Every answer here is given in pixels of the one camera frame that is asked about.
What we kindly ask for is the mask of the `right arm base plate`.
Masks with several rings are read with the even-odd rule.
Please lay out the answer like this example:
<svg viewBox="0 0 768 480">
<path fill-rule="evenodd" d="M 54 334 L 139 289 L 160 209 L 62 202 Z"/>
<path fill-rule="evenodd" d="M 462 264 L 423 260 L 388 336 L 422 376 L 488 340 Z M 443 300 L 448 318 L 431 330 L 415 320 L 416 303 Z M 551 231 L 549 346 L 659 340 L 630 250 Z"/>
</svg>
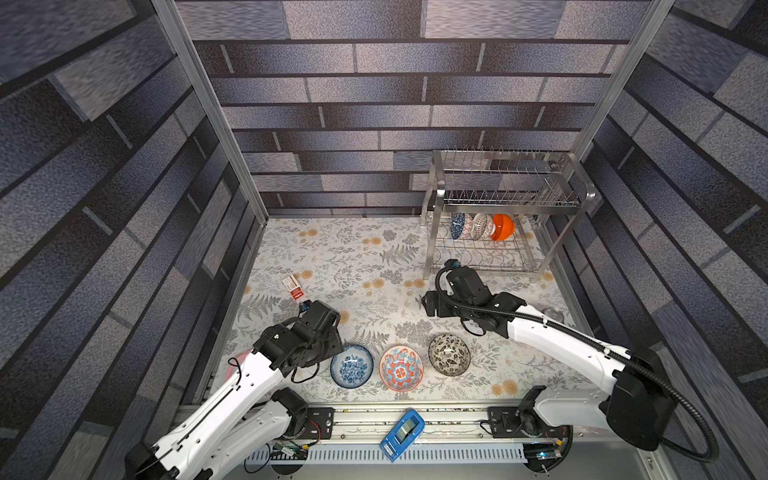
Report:
<svg viewBox="0 0 768 480">
<path fill-rule="evenodd" d="M 568 426 L 546 424 L 532 408 L 489 407 L 488 426 L 494 438 L 563 439 Z"/>
</svg>

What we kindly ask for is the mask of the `blue floral rim bowl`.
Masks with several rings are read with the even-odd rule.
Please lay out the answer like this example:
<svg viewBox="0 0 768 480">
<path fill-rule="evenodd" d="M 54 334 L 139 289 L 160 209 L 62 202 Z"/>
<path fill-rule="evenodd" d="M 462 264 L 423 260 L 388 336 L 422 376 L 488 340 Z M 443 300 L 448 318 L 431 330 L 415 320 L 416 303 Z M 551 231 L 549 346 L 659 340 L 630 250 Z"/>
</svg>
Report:
<svg viewBox="0 0 768 480">
<path fill-rule="evenodd" d="M 332 358 L 330 374 L 333 382 L 344 389 L 363 386 L 373 373 L 373 356 L 361 345 L 349 344 Z"/>
</svg>

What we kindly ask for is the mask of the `blue dotted pattern bowl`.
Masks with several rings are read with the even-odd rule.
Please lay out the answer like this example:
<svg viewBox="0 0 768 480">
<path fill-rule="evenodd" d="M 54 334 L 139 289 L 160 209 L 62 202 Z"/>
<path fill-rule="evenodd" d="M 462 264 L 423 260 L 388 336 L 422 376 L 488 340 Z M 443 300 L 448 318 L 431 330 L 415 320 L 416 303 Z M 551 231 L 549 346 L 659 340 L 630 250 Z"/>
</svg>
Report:
<svg viewBox="0 0 768 480">
<path fill-rule="evenodd" d="M 451 218 L 450 234 L 453 240 L 468 240 L 472 236 L 474 217 L 469 213 L 455 213 Z"/>
</svg>

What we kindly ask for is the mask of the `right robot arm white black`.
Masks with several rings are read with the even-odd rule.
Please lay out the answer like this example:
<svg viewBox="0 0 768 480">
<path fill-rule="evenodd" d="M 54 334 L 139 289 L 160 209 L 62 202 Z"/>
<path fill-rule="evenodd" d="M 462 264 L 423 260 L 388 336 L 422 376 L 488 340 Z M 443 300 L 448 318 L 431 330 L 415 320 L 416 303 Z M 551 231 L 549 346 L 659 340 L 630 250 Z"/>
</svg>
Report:
<svg viewBox="0 0 768 480">
<path fill-rule="evenodd" d="M 544 315 L 522 298 L 493 293 L 472 268 L 450 260 L 421 299 L 429 317 L 473 322 L 482 333 L 531 346 L 567 365 L 592 388 L 561 391 L 537 385 L 517 408 L 517 426 L 530 437 L 554 427 L 608 429 L 628 444 L 655 450 L 676 400 L 662 387 L 658 361 L 602 342 Z"/>
</svg>

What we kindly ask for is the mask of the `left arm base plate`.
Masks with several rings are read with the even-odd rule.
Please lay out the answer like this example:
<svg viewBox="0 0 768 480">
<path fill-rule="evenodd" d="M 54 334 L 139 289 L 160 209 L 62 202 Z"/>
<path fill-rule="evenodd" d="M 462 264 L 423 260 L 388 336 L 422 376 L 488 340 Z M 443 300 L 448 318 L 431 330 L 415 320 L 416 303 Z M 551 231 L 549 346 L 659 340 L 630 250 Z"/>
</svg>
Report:
<svg viewBox="0 0 768 480">
<path fill-rule="evenodd" d="M 308 442 L 329 440 L 333 435 L 335 409 L 332 407 L 310 407 L 306 422 L 296 439 Z"/>
</svg>

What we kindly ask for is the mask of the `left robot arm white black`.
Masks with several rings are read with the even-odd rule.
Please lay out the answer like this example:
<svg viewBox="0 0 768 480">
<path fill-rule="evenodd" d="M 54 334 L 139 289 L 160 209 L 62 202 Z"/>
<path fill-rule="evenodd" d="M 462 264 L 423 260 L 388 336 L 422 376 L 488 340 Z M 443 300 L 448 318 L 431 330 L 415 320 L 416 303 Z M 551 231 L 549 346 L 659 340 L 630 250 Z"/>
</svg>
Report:
<svg viewBox="0 0 768 480">
<path fill-rule="evenodd" d="M 266 328 L 232 376 L 153 445 L 125 457 L 127 479 L 221 479 L 257 449 L 306 423 L 306 402 L 281 384 L 340 353 L 341 315 L 322 301 Z"/>
</svg>

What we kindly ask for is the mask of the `orange bowl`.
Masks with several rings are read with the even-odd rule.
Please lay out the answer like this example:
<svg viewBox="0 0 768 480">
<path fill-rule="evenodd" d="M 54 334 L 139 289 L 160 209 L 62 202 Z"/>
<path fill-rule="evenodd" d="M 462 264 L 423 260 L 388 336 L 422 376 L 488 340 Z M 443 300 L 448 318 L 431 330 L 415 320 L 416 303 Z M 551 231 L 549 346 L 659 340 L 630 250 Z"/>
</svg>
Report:
<svg viewBox="0 0 768 480">
<path fill-rule="evenodd" d="M 502 242 L 507 240 L 515 232 L 516 225 L 514 220 L 507 214 L 495 214 L 493 216 L 494 232 L 491 235 L 493 241 Z"/>
</svg>

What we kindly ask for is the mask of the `white lattice pattern bowl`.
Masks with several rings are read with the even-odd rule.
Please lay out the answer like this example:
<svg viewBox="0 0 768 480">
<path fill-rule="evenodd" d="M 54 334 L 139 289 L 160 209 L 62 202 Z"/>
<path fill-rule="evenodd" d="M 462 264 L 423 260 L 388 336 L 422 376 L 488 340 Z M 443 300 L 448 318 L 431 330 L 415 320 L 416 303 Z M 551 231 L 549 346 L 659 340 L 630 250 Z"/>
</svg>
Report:
<svg viewBox="0 0 768 480">
<path fill-rule="evenodd" d="M 493 216 L 487 213 L 478 213 L 473 218 L 471 239 L 474 241 L 490 240 L 495 231 Z"/>
</svg>

